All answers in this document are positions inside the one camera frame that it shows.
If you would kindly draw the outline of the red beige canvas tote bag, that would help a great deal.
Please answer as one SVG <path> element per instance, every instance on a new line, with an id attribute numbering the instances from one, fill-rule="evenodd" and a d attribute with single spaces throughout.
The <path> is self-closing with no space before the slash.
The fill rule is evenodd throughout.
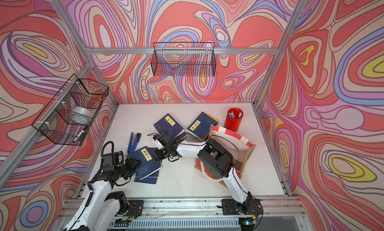
<path id="1" fill-rule="evenodd" d="M 236 172 L 241 179 L 245 170 L 247 161 L 256 149 L 256 144 L 251 143 L 247 138 L 228 130 L 224 127 L 211 126 L 209 138 L 213 138 L 234 158 Z"/>

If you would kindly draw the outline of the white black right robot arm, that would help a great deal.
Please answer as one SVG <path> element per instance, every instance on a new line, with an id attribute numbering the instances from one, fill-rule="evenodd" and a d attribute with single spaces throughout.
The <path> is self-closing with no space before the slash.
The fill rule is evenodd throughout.
<path id="1" fill-rule="evenodd" d="M 168 159 L 170 162 L 183 157 L 198 158 L 201 170 L 209 171 L 216 182 L 224 182 L 235 202 L 235 210 L 247 214 L 252 205 L 252 194 L 246 190 L 237 174 L 233 155 L 215 139 L 202 143 L 175 140 L 167 133 L 153 135 L 156 145 L 155 158 L 158 161 Z"/>

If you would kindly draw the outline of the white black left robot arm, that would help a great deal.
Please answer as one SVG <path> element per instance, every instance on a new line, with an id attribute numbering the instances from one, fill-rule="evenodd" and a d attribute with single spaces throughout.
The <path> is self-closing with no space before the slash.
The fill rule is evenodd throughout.
<path id="1" fill-rule="evenodd" d="M 122 151 L 101 155 L 96 175 L 87 183 L 89 193 L 65 231 L 106 231 L 115 216 L 125 215 L 130 204 L 123 191 L 113 192 L 121 178 L 130 181 L 141 161 L 126 158 Z"/>

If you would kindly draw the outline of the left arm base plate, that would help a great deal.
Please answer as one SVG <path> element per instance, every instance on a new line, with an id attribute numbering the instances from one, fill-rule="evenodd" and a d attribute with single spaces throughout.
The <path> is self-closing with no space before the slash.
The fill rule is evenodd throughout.
<path id="1" fill-rule="evenodd" d="M 144 200 L 128 200 L 128 205 L 123 209 L 124 212 L 116 214 L 117 217 L 138 218 L 142 215 Z"/>

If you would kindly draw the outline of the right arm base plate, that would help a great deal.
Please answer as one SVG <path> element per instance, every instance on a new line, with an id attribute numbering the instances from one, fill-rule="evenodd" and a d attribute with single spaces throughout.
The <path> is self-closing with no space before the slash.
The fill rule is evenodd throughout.
<path id="1" fill-rule="evenodd" d="M 225 216 L 253 215 L 259 216 L 264 213 L 263 206 L 259 199 L 252 199 L 247 204 L 240 204 L 233 199 L 222 199 L 220 205 Z"/>

